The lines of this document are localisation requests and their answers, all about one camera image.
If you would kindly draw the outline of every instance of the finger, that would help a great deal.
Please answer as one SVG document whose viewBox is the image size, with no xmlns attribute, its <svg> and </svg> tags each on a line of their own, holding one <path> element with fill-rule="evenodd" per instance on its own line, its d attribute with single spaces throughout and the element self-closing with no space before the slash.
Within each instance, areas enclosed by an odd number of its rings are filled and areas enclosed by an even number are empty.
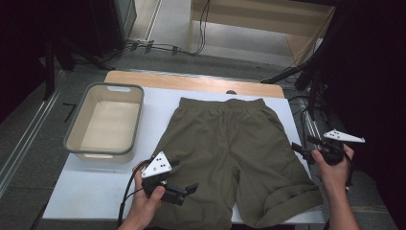
<svg viewBox="0 0 406 230">
<path fill-rule="evenodd" d="M 347 155 L 350 157 L 350 159 L 352 159 L 352 157 L 354 156 L 354 150 L 352 150 L 346 144 L 344 144 L 343 149 L 347 153 Z"/>
<path fill-rule="evenodd" d="M 134 168 L 132 168 L 132 171 L 134 172 L 137 167 L 140 165 L 141 163 L 139 163 L 138 165 L 136 165 Z M 140 189 L 142 187 L 142 182 L 143 182 L 143 178 L 141 177 L 141 171 L 137 171 L 134 175 L 134 180 L 135 180 L 135 189 Z"/>
<path fill-rule="evenodd" d="M 136 190 L 141 189 L 143 187 L 142 186 L 143 178 L 141 177 L 141 171 L 137 171 L 135 173 L 134 180 L 135 180 L 135 189 Z"/>
<path fill-rule="evenodd" d="M 314 161 L 319 165 L 319 166 L 324 166 L 326 165 L 326 161 L 325 158 L 323 158 L 323 155 L 317 151 L 317 150 L 313 150 L 311 152 L 311 155 L 313 156 Z"/>
<path fill-rule="evenodd" d="M 162 196 L 164 196 L 165 193 L 165 188 L 162 186 L 157 186 L 155 190 L 152 192 L 151 197 L 149 198 L 150 202 L 153 202 L 154 204 L 159 204 L 161 202 Z"/>
</svg>

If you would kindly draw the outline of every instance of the white plastic tub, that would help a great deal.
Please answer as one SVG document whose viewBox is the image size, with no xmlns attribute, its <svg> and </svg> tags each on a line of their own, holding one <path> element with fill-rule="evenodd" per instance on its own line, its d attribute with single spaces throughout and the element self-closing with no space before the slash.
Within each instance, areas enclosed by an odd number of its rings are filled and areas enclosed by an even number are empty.
<svg viewBox="0 0 406 230">
<path fill-rule="evenodd" d="M 134 157 L 134 139 L 143 105 L 138 85 L 89 85 L 64 146 L 82 160 L 128 162 Z"/>
</svg>

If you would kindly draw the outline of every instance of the white triangular marker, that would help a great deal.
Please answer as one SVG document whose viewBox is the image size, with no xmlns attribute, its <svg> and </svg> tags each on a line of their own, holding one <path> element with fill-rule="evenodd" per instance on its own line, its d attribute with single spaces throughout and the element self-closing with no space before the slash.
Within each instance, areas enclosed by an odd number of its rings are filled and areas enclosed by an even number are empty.
<svg viewBox="0 0 406 230">
<path fill-rule="evenodd" d="M 347 142 L 360 142 L 360 143 L 365 143 L 365 139 L 364 138 L 359 138 L 359 137 L 356 137 L 356 136 L 351 136 L 351 135 L 348 135 L 347 133 L 344 133 L 344 132 L 340 132 L 340 131 L 337 131 L 337 130 L 332 130 L 332 131 L 330 131 L 330 132 L 326 132 L 325 134 L 324 134 L 324 136 L 326 137 L 326 138 L 329 138 L 329 139 L 333 139 L 333 140 L 337 140 L 337 141 L 347 141 Z"/>
<path fill-rule="evenodd" d="M 164 153 L 159 152 L 149 163 L 148 167 L 143 170 L 142 178 L 147 178 L 156 174 L 166 173 L 172 170 L 170 163 Z"/>
</svg>

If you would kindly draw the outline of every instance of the black curtain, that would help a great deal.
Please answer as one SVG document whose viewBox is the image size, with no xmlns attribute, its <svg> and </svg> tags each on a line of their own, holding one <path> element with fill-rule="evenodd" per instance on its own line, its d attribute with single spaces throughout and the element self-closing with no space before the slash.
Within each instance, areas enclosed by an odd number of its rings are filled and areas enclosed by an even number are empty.
<svg viewBox="0 0 406 230">
<path fill-rule="evenodd" d="M 365 137 L 354 162 L 376 181 L 399 229 L 406 229 L 404 13 L 405 1 L 359 1 L 317 66 L 347 132 Z"/>
</svg>

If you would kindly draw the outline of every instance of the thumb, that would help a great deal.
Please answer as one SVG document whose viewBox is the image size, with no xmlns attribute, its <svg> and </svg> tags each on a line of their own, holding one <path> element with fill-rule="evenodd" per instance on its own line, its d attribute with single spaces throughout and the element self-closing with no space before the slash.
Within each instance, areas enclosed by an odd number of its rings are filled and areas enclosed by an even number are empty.
<svg viewBox="0 0 406 230">
<path fill-rule="evenodd" d="M 155 190 L 152 192 L 151 197 L 149 198 L 150 201 L 157 203 L 161 200 L 162 196 L 164 196 L 165 188 L 162 186 L 157 186 Z"/>
<path fill-rule="evenodd" d="M 322 165 L 326 165 L 326 164 L 327 164 L 326 161 L 325 161 L 325 158 L 323 158 L 323 155 L 322 155 L 319 151 L 313 150 L 313 151 L 311 152 L 311 155 L 313 156 L 314 161 L 315 161 L 319 166 L 322 166 Z"/>
</svg>

